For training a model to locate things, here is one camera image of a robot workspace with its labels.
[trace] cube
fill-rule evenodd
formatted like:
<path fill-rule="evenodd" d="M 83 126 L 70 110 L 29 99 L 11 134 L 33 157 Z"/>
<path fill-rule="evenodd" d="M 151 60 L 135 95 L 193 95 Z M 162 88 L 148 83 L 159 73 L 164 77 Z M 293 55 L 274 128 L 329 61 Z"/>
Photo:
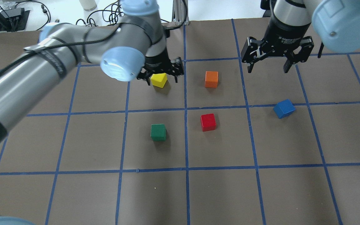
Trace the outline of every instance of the cube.
<path fill-rule="evenodd" d="M 151 138 L 153 141 L 166 141 L 165 124 L 152 124 Z"/>
<path fill-rule="evenodd" d="M 151 83 L 156 87 L 163 88 L 168 80 L 166 73 L 153 74 L 151 76 Z"/>
<path fill-rule="evenodd" d="M 206 88 L 217 88 L 218 82 L 219 82 L 219 72 L 206 71 L 206 73 L 205 73 L 205 87 Z"/>
<path fill-rule="evenodd" d="M 279 119 L 287 117 L 295 111 L 295 107 L 289 99 L 279 102 L 273 110 L 276 112 Z"/>
<path fill-rule="evenodd" d="M 201 115 L 202 131 L 213 131 L 216 129 L 216 120 L 213 113 Z"/>

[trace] yellow block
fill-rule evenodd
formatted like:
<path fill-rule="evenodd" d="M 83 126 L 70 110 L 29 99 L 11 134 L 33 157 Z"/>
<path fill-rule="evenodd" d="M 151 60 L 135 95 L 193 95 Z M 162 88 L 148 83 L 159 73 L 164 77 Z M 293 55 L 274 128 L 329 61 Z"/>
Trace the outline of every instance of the yellow block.
<path fill-rule="evenodd" d="M 151 76 L 151 83 L 152 83 L 152 85 L 154 85 L 156 87 L 163 88 L 163 86 L 165 86 L 167 80 L 168 80 L 168 77 L 167 77 L 166 73 L 158 73 L 158 74 L 153 74 Z"/>

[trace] orange block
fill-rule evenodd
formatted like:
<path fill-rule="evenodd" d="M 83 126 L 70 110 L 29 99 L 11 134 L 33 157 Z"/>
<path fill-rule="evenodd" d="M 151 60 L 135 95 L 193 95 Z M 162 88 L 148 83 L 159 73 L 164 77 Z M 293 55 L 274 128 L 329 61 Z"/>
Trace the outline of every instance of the orange block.
<path fill-rule="evenodd" d="M 206 71 L 206 73 L 205 73 L 205 87 L 206 88 L 217 88 L 218 82 L 219 82 L 219 72 Z"/>

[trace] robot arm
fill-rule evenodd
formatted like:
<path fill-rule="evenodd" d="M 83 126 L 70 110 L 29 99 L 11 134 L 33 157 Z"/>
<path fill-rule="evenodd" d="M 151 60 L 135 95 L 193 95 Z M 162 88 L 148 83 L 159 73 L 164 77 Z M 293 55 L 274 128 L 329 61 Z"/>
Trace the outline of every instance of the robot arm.
<path fill-rule="evenodd" d="M 39 44 L 26 47 L 25 54 L 0 71 L 0 143 L 80 61 L 100 64 L 119 81 L 149 81 L 157 72 L 183 75 L 181 58 L 171 62 L 168 57 L 168 31 L 156 0 L 127 0 L 122 7 L 125 16 L 114 31 L 49 24 Z"/>
<path fill-rule="evenodd" d="M 242 49 L 249 73 L 267 57 L 286 57 L 285 73 L 293 64 L 306 62 L 314 47 L 312 37 L 304 37 L 311 23 L 330 50 L 349 53 L 360 48 L 360 1 L 261 0 L 261 8 L 270 8 L 272 16 L 263 39 L 248 37 Z M 294 54 L 298 47 L 301 50 Z"/>

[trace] grid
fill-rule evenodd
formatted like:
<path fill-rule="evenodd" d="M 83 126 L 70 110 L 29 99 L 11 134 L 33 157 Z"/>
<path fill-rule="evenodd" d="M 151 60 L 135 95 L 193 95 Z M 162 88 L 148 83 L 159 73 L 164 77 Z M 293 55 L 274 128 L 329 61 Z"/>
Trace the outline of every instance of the grid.
<path fill-rule="evenodd" d="M 260 212 L 262 216 L 262 223 L 266 224 L 266 216 L 265 216 L 265 207 L 264 207 L 264 199 L 263 199 L 263 192 L 260 182 L 260 169 L 264 168 L 323 168 L 326 174 L 326 179 L 328 183 L 328 188 L 331 194 L 331 198 L 334 204 L 334 209 L 336 212 L 337 220 L 339 224 L 343 224 L 343 219 L 340 215 L 339 208 L 336 201 L 336 196 L 333 191 L 333 185 L 332 181 L 329 176 L 328 168 L 330 167 L 347 167 L 347 166 L 360 166 L 360 162 L 353 162 L 353 163 L 326 163 L 326 159 L 323 154 L 323 150 L 321 147 L 321 142 L 319 139 L 318 131 L 316 129 L 316 124 L 314 120 L 313 113 L 311 111 L 311 106 L 320 106 L 320 105 L 347 105 L 347 104 L 360 104 L 360 101 L 355 102 L 309 102 L 308 96 L 306 94 L 306 90 L 304 87 L 303 79 L 301 77 L 300 70 L 298 66 L 296 66 L 296 72 L 299 78 L 299 82 L 301 85 L 302 92 L 304 94 L 305 103 L 297 103 L 294 104 L 295 106 L 304 106 L 307 108 L 309 112 L 309 117 L 312 123 L 312 127 L 314 130 L 317 146 L 319 149 L 319 154 L 321 156 L 322 163 L 319 164 L 297 164 L 297 165 L 259 165 L 257 155 L 256 155 L 256 149 L 255 149 L 255 141 L 254 141 L 254 131 L 253 131 L 253 125 L 251 122 L 250 117 L 250 109 L 251 108 L 263 108 L 263 107 L 274 107 L 274 104 L 259 104 L 259 105 L 249 105 L 248 104 L 248 96 L 246 93 L 246 85 L 244 81 L 243 76 L 243 67 L 241 63 L 241 57 L 240 57 L 240 47 L 238 44 L 238 37 L 236 33 L 236 26 L 234 24 L 234 20 L 231 20 L 232 28 L 234 32 L 234 39 L 236 43 L 236 49 L 237 49 L 237 57 L 225 57 L 225 58 L 208 58 L 208 59 L 187 59 L 186 50 L 187 50 L 187 44 L 186 44 L 186 27 L 183 28 L 183 41 L 184 41 L 184 70 L 186 73 L 187 63 L 188 62 L 199 62 L 199 61 L 223 61 L 223 60 L 238 60 L 239 63 L 239 69 L 241 74 L 241 83 L 242 83 L 242 89 L 244 94 L 244 101 L 245 105 L 235 105 L 235 106 L 221 106 L 221 107 L 188 107 L 187 106 L 187 74 L 184 75 L 184 108 L 163 108 L 163 109 L 144 109 L 144 110 L 129 110 L 129 95 L 130 95 L 130 82 L 127 84 L 127 93 L 126 93 L 126 107 L 124 111 L 93 111 L 93 112 L 72 112 L 72 106 L 74 101 L 74 96 L 76 92 L 76 85 L 77 80 L 79 77 L 79 72 L 81 68 L 83 67 L 97 67 L 98 65 L 81 65 L 79 64 L 77 66 L 77 73 L 76 78 L 74 81 L 74 86 L 72 90 L 72 97 L 70 101 L 69 111 L 63 112 L 63 113 L 44 113 L 44 114 L 29 114 L 28 117 L 45 117 L 45 116 L 66 116 L 66 126 L 64 129 L 64 134 L 62 138 L 62 144 L 60 148 L 60 153 L 56 165 L 55 171 L 34 171 L 34 172 L 0 172 L 0 176 L 12 176 L 12 175 L 54 175 L 52 190 L 50 194 L 49 204 L 48 204 L 48 210 L 46 214 L 46 220 L 45 224 L 47 225 L 49 222 L 49 216 L 50 211 L 54 199 L 54 191 L 55 186 L 57 182 L 58 175 L 64 175 L 64 174 L 98 174 L 98 173 L 117 173 L 119 175 L 118 184 L 117 184 L 117 203 L 116 203 L 116 218 L 115 223 L 118 224 L 118 217 L 119 217 L 119 208 L 120 208 L 120 196 L 121 196 L 121 188 L 122 188 L 122 177 L 124 173 L 149 173 L 149 172 L 164 172 L 164 171 L 185 171 L 186 172 L 186 211 L 187 211 L 187 224 L 192 223 L 192 218 L 190 216 L 190 211 L 192 210 L 190 208 L 190 181 L 189 181 L 189 172 L 190 171 L 204 171 L 204 170 L 255 170 L 256 171 L 256 182 L 257 182 L 257 191 L 259 195 L 259 203 L 260 203 Z M 353 54 L 360 54 L 360 52 L 352 52 L 348 54 L 339 54 L 339 53 L 327 53 L 323 54 L 323 56 L 331 56 L 331 55 L 346 55 L 349 59 L 350 65 L 354 70 L 354 73 L 356 75 L 356 79 L 359 82 L 360 85 L 360 76 L 354 66 L 354 63 L 350 57 L 350 55 Z M 187 119 L 188 119 L 188 111 L 193 110 L 210 110 L 210 109 L 232 109 L 232 108 L 244 108 L 246 109 L 246 117 L 248 122 L 248 130 L 251 138 L 251 144 L 252 144 L 252 153 L 254 158 L 254 165 L 251 166 L 220 166 L 220 167 L 190 167 L 188 162 L 188 128 L 187 128 Z M 123 169 L 124 164 L 124 156 L 125 156 L 125 145 L 126 145 L 126 133 L 127 133 L 127 121 L 128 121 L 128 115 L 132 113 L 140 113 L 140 112 L 158 112 L 158 111 L 184 111 L 184 133 L 185 133 L 185 166 L 184 167 L 176 167 L 176 168 L 153 168 L 153 169 Z M 124 131 L 123 131 L 123 138 L 122 138 L 122 152 L 121 152 L 121 158 L 120 158 L 120 169 L 113 169 L 113 170 L 93 170 L 93 171 L 61 171 L 60 170 L 60 162 L 64 151 L 64 145 L 66 140 L 66 134 L 69 127 L 70 117 L 72 115 L 83 115 L 83 114 L 115 114 L 115 113 L 124 113 L 125 114 L 125 121 L 124 121 Z M 1 158 L 4 154 L 4 149 L 6 147 L 6 143 L 8 140 L 4 141 L 4 144 L 1 149 L 0 153 L 0 162 Z"/>

